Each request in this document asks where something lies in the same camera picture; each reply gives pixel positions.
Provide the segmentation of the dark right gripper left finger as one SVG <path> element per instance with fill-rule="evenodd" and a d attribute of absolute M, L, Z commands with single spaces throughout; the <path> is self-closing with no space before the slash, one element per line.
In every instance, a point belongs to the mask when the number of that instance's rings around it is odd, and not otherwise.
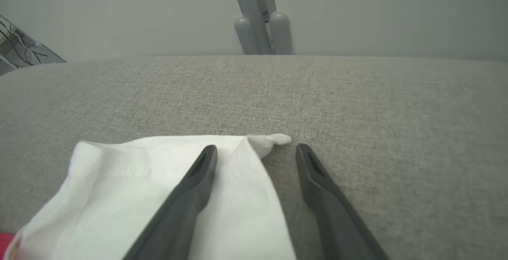
<path fill-rule="evenodd" d="M 171 191 L 124 260 L 187 260 L 196 220 L 210 199 L 217 147 L 206 146 Z"/>

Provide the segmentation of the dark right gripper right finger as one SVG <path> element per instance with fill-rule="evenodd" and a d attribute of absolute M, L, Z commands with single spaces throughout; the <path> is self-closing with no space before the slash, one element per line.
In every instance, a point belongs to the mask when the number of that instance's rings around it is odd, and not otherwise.
<path fill-rule="evenodd" d="M 388 255 L 307 144 L 296 162 L 303 199 L 316 217 L 326 260 L 388 260 Z"/>

